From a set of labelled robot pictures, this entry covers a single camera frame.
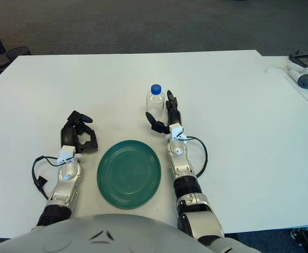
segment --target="gray carpet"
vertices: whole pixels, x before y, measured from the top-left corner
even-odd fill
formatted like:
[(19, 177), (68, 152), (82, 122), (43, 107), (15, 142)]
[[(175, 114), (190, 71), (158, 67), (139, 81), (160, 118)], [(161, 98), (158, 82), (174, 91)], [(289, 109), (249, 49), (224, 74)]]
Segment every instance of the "gray carpet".
[[(7, 50), (25, 45), (34, 55), (250, 49), (289, 55), (308, 52), (308, 0), (0, 0), (0, 36)], [(304, 252), (289, 230), (237, 238), (262, 252)]]

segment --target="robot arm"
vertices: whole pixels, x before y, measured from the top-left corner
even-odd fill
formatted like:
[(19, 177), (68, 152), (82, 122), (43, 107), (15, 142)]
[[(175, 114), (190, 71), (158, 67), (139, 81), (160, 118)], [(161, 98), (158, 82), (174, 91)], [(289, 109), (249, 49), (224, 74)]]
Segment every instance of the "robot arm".
[[(69, 219), (72, 214), (78, 198), (78, 187), (82, 180), (81, 153), (98, 150), (94, 130), (85, 125), (85, 122), (91, 123), (93, 120), (84, 114), (73, 111), (61, 130), (61, 150), (57, 165), (54, 165), (60, 166), (58, 182), (47, 200), (37, 226), (47, 226)], [(81, 144), (78, 135), (84, 132), (90, 135), (91, 140)], [(38, 189), (42, 193), (44, 192), (42, 186), (39, 186)]]
[(167, 97), (168, 126), (157, 122), (148, 112), (146, 116), (153, 130), (167, 134), (169, 169), (173, 174), (173, 186), (177, 198), (178, 229), (218, 253), (259, 252), (234, 239), (224, 238), (222, 226), (207, 196), (202, 193), (193, 166), (188, 160), (186, 146), (188, 139), (183, 134), (177, 100), (170, 91), (167, 92)]

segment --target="green plate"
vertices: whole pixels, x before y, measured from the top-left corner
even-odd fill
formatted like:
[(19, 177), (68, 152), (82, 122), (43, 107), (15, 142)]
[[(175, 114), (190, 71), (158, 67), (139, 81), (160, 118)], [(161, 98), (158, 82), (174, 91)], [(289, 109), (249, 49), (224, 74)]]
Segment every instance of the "green plate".
[(140, 141), (122, 141), (102, 157), (97, 183), (111, 205), (131, 209), (145, 204), (159, 187), (161, 166), (153, 149)]

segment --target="white table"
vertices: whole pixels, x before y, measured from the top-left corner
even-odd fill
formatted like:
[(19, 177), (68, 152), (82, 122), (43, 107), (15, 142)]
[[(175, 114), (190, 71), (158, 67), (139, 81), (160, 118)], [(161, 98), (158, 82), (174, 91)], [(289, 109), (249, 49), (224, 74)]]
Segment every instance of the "white table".
[(285, 78), (292, 86), (295, 88), (307, 101), (308, 101), (308, 90), (300, 88), (297, 83), (288, 75), (287, 71), (280, 70), (275, 67), (282, 67), (286, 68), (290, 60), (288, 57), (285, 56), (265, 56), (264, 65), (266, 71), (276, 71), (278, 72), (283, 78)]
[[(42, 154), (57, 156), (60, 129), (73, 110), (93, 118), (99, 143), (82, 166), (73, 216), (131, 213), (176, 226), (164, 135), (145, 117), (154, 83), (177, 97), (185, 133), (207, 145), (199, 183), (224, 232), (307, 225), (308, 102), (265, 68), (256, 51), (19, 57), (0, 75), (0, 237), (35, 226), (46, 201), (31, 165)], [(129, 139), (153, 148), (162, 177), (147, 204), (121, 210), (102, 198), (96, 173), (107, 149)], [(201, 168), (197, 143), (188, 142), (188, 157)], [(56, 169), (44, 163), (37, 173), (50, 180), (49, 194)]]

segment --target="plastic water bottle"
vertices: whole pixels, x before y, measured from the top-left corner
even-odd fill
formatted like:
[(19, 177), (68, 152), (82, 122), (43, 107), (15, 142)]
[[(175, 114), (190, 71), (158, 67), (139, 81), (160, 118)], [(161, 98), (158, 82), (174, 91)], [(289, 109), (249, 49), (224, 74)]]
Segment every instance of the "plastic water bottle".
[(162, 117), (163, 105), (165, 104), (165, 94), (161, 92), (159, 84), (152, 85), (147, 93), (147, 112), (158, 120)]

